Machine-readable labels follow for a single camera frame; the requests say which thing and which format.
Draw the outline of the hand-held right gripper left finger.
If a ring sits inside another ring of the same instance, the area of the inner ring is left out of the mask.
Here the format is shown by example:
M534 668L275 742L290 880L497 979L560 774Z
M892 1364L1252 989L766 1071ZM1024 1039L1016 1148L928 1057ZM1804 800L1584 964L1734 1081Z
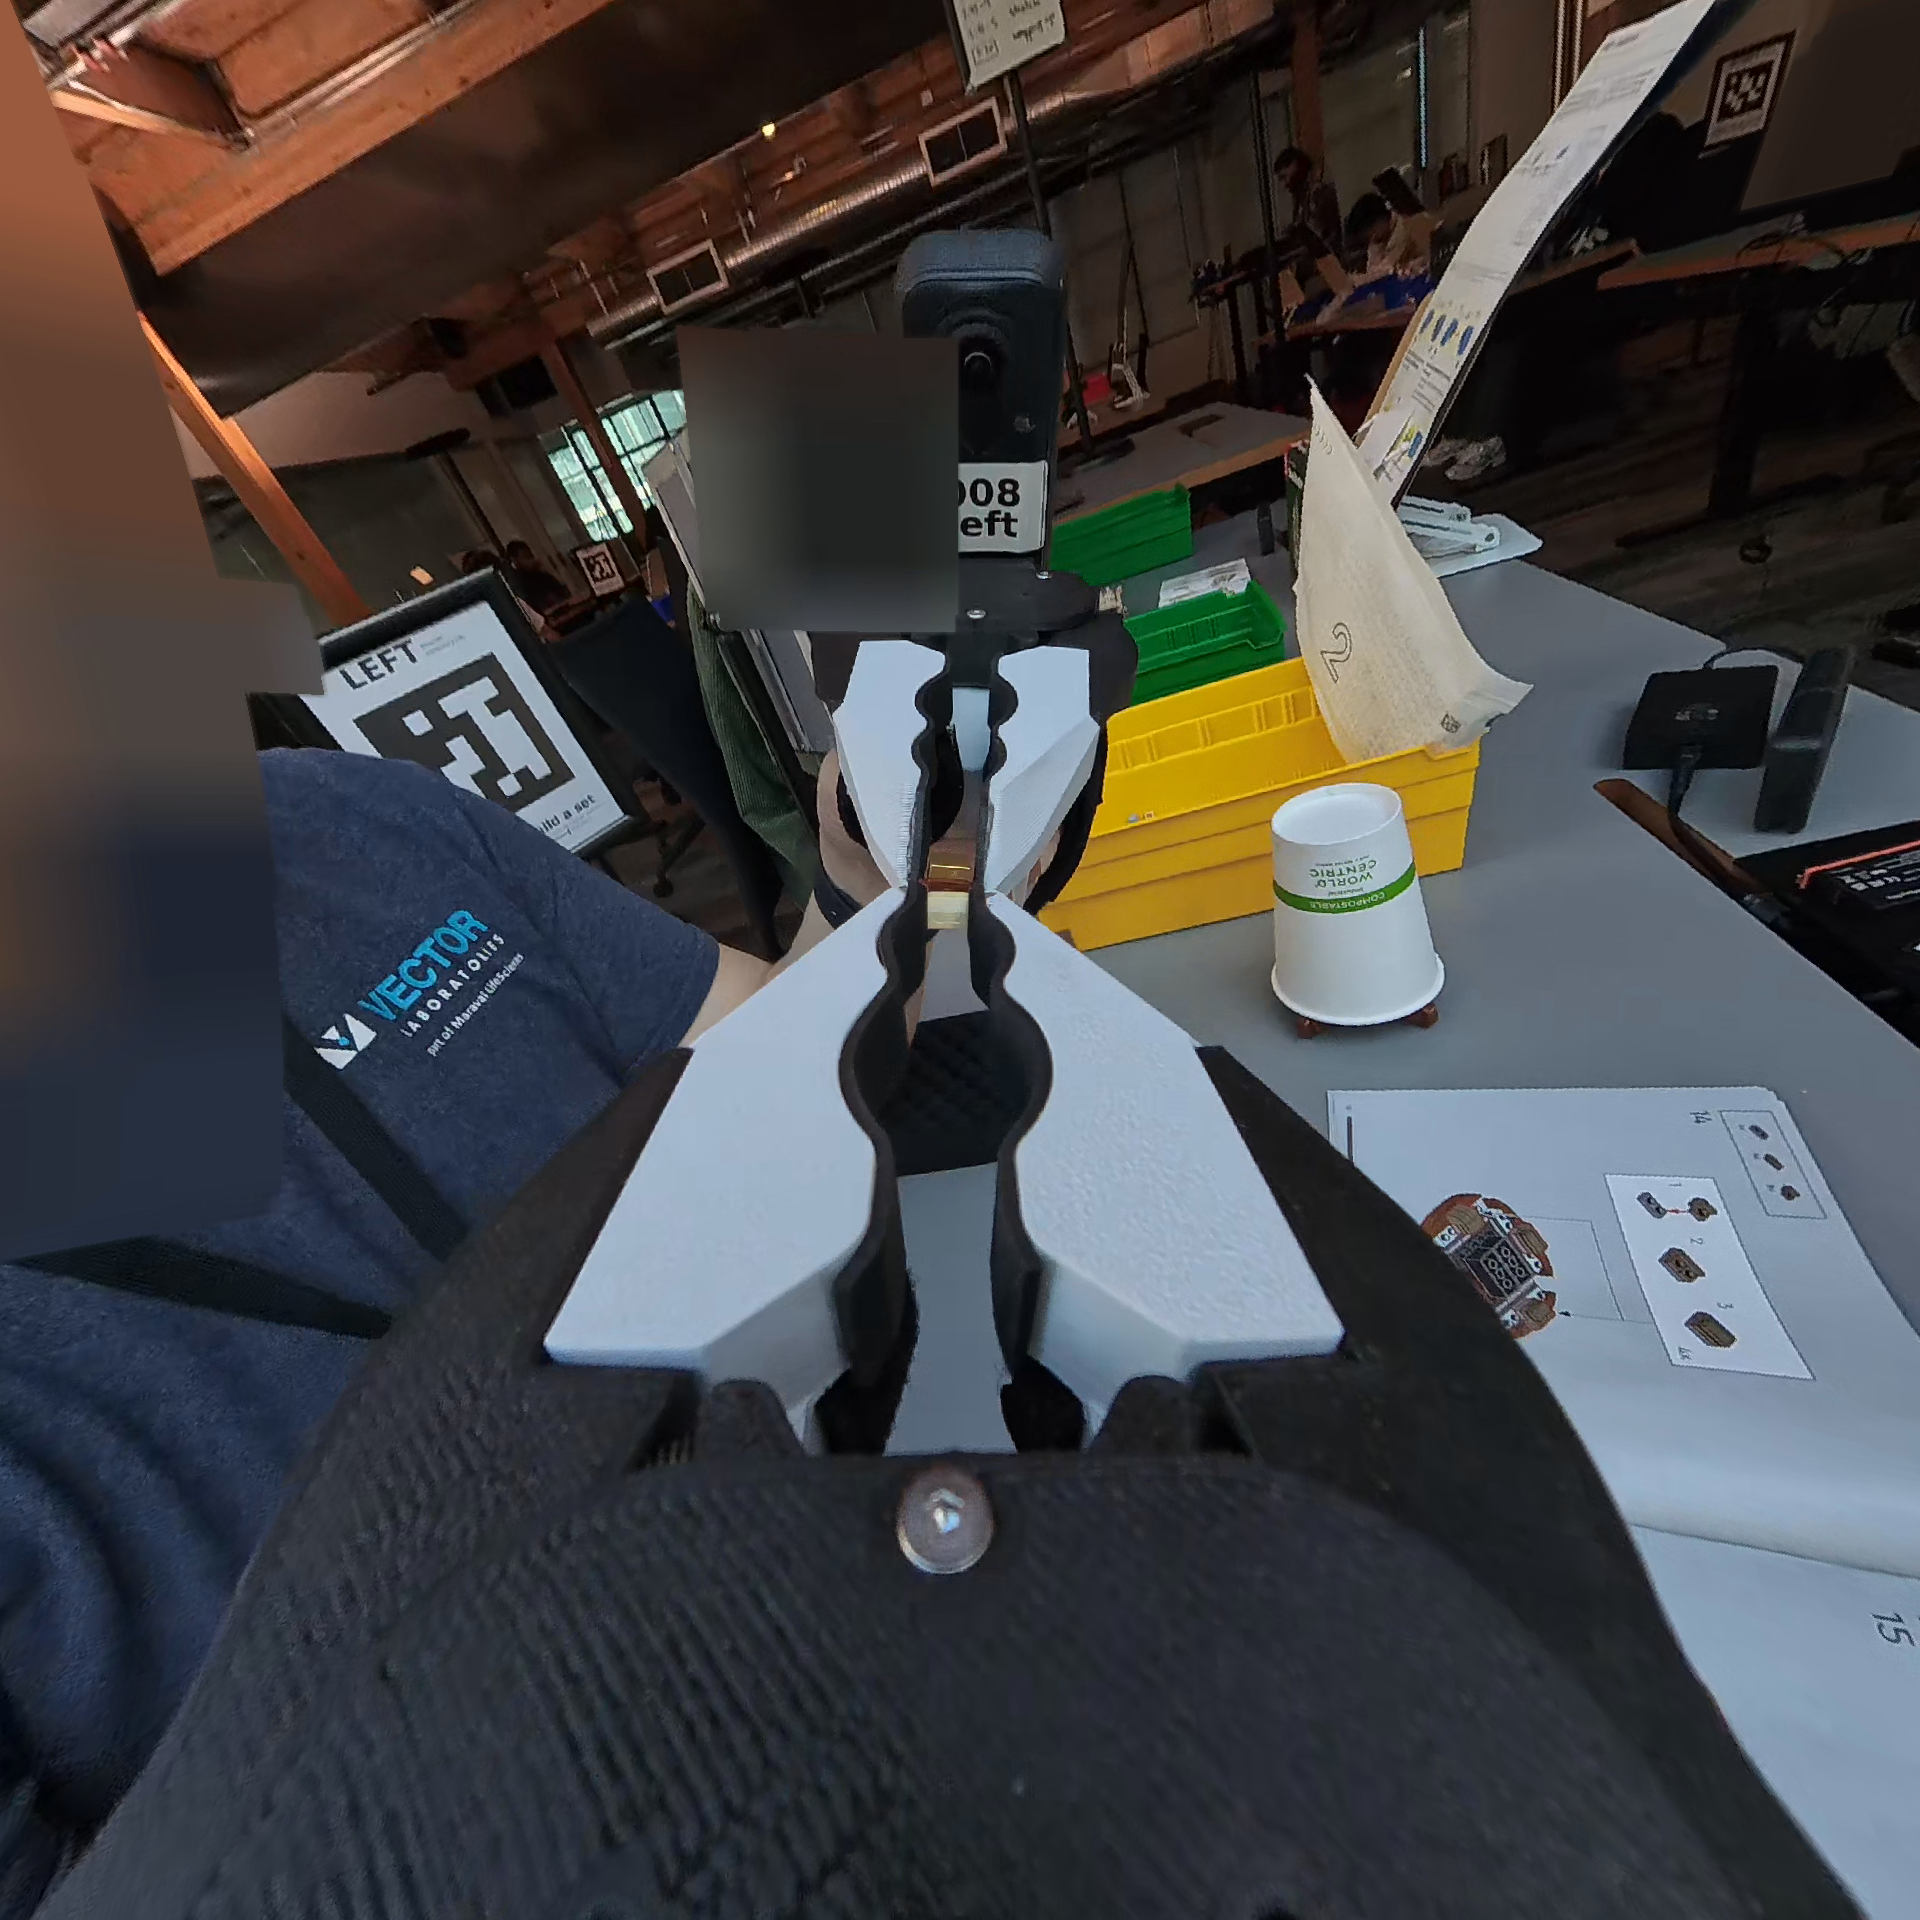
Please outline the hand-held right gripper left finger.
M883 892L692 1029L545 1333L553 1361L753 1380L787 1411L874 1392L906 1320L896 1199L857 1039L904 1037L921 897Z

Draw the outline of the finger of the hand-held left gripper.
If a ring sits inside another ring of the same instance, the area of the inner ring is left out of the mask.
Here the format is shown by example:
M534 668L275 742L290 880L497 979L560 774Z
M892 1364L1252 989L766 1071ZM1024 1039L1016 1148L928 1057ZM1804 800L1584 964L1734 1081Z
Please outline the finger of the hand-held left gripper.
M832 713L839 774L874 865L892 889L919 876L932 773L921 761L921 692L944 654L915 640L865 640Z
M979 896L1024 902L1070 843L1102 745L1090 692L1082 647L1033 645L994 661L977 774Z

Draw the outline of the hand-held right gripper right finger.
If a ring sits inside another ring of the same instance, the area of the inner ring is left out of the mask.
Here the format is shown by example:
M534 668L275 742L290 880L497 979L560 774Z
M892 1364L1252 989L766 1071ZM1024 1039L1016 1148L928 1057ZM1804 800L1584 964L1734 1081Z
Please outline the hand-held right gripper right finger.
M1332 1352L1337 1311L1192 1037L1001 896L974 897L967 940L1024 1085L990 1253L1009 1375L1116 1397Z

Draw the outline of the person's left forearm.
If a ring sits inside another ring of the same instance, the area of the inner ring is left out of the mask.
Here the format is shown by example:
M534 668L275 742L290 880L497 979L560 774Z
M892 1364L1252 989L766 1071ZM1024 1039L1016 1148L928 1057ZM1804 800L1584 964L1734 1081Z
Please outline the person's left forearm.
M771 961L745 950L719 945L712 987L678 1047L692 1047L704 1033L729 1020L745 1001L793 969L811 949L830 936L832 925L824 900L810 897L793 943L778 959Z

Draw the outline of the lego instruction booklet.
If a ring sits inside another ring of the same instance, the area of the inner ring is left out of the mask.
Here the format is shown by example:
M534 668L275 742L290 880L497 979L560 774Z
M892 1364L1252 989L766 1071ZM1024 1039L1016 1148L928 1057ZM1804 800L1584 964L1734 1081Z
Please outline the lego instruction booklet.
M1553 1387L1745 1752L1919 1915L1919 1344L1767 1088L1336 1089Z

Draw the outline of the person's left hand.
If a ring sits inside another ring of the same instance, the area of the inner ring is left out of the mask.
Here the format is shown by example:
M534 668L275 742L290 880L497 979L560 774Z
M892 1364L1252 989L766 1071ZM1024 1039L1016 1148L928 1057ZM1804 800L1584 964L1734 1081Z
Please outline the person's left hand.
M841 928L895 884L863 839L836 752L828 752L818 768L816 824L818 877L811 900L828 928Z

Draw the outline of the green plastic bin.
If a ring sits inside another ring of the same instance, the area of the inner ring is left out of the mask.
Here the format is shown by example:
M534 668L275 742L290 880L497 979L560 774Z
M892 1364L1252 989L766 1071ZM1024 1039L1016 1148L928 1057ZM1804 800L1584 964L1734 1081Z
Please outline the green plastic bin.
M1056 521L1048 542L1048 571L1105 589L1192 556L1192 494L1172 485Z
M1137 643L1134 703L1152 703L1292 657L1274 596L1249 583L1122 620Z

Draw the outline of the yellow plastic bin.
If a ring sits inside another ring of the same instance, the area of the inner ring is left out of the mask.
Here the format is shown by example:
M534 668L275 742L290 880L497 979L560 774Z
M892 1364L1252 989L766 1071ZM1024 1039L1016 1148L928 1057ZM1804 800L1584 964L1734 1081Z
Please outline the yellow plastic bin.
M1089 848L1041 919L1079 950L1267 913L1272 820L1328 784L1401 796L1420 876L1463 863L1481 747L1347 764L1298 661L1121 710Z

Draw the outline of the black quilted wrist rest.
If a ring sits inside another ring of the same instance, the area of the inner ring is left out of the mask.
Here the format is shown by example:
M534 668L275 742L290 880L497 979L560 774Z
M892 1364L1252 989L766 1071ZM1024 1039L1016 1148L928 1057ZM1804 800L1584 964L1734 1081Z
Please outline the black quilted wrist rest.
M921 1021L880 1112L896 1176L993 1166L1027 1094L1027 1069L990 1013Z

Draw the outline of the white paper cup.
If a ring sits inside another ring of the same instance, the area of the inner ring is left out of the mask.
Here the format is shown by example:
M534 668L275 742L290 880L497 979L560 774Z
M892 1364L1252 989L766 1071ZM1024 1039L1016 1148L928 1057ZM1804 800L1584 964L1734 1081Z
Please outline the white paper cup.
M1399 790L1316 785L1279 807L1272 837L1272 989L1292 1017L1378 1021L1441 1001L1448 973Z

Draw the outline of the white paper notice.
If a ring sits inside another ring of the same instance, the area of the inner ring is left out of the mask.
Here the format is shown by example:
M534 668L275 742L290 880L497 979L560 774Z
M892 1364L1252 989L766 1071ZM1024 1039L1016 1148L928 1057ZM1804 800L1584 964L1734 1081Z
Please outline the white paper notice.
M1018 72L1066 45L1063 1L944 1L967 92Z

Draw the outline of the numbered paper bag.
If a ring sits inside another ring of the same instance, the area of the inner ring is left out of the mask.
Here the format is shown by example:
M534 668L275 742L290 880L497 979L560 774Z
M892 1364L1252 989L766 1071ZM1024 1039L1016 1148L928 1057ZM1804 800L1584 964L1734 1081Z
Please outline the numbered paper bag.
M1532 685L1494 670L1310 387L1313 431L1294 542L1298 654L1347 764L1475 747Z

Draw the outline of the person's blue t-shirt torso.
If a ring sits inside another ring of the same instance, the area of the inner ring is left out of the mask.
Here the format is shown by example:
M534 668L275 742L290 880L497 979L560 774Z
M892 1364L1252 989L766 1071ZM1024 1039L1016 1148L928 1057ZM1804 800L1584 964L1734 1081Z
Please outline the person's blue t-shirt torso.
M287 1047L259 1216L4 1267L4 1915L34 1915L208 1656L379 1335L723 969L409 761L263 752Z

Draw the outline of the black white marker sign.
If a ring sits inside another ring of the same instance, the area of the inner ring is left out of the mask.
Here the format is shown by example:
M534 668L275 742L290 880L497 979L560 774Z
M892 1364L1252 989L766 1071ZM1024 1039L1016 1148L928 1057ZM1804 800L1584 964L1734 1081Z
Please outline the black white marker sign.
M516 595L488 568L334 630L321 685L247 697L281 873L559 873L646 827Z

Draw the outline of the white plastic part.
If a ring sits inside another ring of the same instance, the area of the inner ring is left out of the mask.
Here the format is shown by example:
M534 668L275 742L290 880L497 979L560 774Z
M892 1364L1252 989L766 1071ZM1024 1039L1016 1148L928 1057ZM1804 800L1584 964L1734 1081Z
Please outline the white plastic part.
M1442 580L1544 550L1535 532L1497 511L1476 517L1462 502L1407 496L1396 513L1414 549Z

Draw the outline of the white printed sheet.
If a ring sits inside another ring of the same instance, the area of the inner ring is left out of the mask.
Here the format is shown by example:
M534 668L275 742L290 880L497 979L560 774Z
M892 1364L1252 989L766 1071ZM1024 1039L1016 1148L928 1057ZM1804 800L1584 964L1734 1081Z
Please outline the white printed sheet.
M1376 415L1358 441L1376 485L1401 500L1484 352L1503 301L1569 203L1659 102L1674 70L1708 43L1714 1L1678 1L1612 32L1567 99L1463 230L1404 331Z

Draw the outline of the brown wooden strip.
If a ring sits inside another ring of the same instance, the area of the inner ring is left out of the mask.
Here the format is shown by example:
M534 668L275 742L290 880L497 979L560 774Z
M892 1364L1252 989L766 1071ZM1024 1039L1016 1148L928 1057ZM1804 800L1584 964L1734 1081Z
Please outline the brown wooden strip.
M1711 880L1729 897L1748 905L1761 897L1756 877L1734 854L1697 831L1674 807L1644 785L1625 776L1607 776L1595 781L1595 792L1683 857L1695 873Z

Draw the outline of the black oblong device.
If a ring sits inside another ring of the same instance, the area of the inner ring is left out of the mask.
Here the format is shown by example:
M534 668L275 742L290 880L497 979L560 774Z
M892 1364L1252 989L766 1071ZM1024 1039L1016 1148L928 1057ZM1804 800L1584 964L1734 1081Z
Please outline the black oblong device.
M1802 831L1808 827L1855 675L1857 649L1851 645L1818 649L1802 662L1762 757L1761 792L1751 823L1756 831Z

